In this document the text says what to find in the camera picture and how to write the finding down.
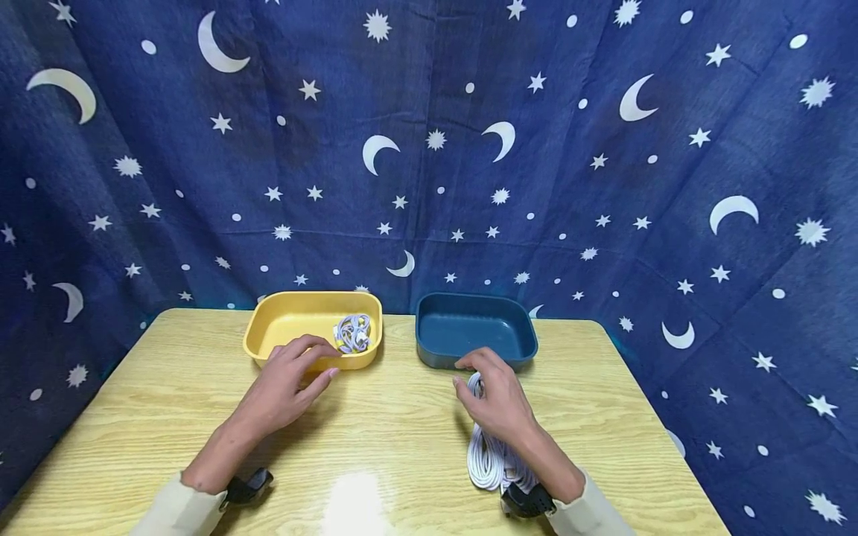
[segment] beige sleeve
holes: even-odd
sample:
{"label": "beige sleeve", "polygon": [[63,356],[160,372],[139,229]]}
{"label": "beige sleeve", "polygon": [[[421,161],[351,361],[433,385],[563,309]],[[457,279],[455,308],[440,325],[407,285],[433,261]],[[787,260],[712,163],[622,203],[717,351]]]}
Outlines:
{"label": "beige sleeve", "polygon": [[569,504],[554,501],[553,512],[546,514],[558,536],[633,536],[619,512],[602,495],[599,487],[583,469],[584,493]]}
{"label": "beige sleeve", "polygon": [[155,496],[131,536],[209,536],[221,520],[225,491],[209,495],[183,485],[177,474]]}

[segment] white cable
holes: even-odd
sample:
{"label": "white cable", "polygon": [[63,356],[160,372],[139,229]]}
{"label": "white cable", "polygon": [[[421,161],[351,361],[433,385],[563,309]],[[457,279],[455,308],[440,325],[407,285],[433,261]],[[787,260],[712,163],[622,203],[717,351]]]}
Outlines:
{"label": "white cable", "polygon": [[[483,398],[479,372],[468,379],[468,389],[475,397]],[[512,483],[525,493],[530,493],[538,483],[533,472],[509,445],[484,433],[476,423],[468,445],[468,475],[478,488],[489,491],[500,488],[501,495]]]}

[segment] blue fabric backdrop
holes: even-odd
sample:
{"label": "blue fabric backdrop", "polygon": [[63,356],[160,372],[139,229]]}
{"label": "blue fabric backdrop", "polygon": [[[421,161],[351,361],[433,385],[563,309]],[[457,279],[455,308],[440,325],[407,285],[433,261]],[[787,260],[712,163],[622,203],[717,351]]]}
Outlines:
{"label": "blue fabric backdrop", "polygon": [[734,534],[855,533],[854,3],[0,15],[0,507],[165,309],[456,291],[600,322]]}

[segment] plastic tray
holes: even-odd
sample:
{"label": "plastic tray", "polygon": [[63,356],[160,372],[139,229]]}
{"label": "plastic tray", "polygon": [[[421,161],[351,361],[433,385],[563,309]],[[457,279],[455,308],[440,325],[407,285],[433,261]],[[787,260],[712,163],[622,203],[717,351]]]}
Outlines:
{"label": "plastic tray", "polygon": [[376,356],[382,339],[382,309],[378,298],[367,292],[278,292],[261,301],[245,331],[245,352],[265,365],[275,346],[285,345],[303,334],[334,342],[333,328],[343,317],[363,313],[370,317],[370,345],[364,352],[339,358],[319,359],[310,369],[330,367],[362,369]]}
{"label": "plastic tray", "polygon": [[511,299],[434,292],[417,303],[417,353],[435,369],[452,369],[463,355],[492,348],[520,371],[539,348],[530,316]]}

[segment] table surface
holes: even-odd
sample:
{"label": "table surface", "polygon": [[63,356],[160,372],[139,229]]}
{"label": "table surface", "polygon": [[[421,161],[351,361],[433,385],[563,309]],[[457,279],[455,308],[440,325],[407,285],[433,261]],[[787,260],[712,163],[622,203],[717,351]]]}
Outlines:
{"label": "table surface", "polygon": [[[153,495],[235,408],[258,368],[242,351],[251,313],[169,310],[4,513],[9,534],[127,534]],[[345,371],[246,470],[274,488],[230,508],[215,533],[335,536],[550,534],[507,519],[474,488],[473,425],[451,376],[418,359],[412,316],[384,316],[376,360]],[[638,534],[728,534],[605,331],[534,320],[540,350],[521,374],[542,425]],[[3,522],[0,521],[0,532]]]}

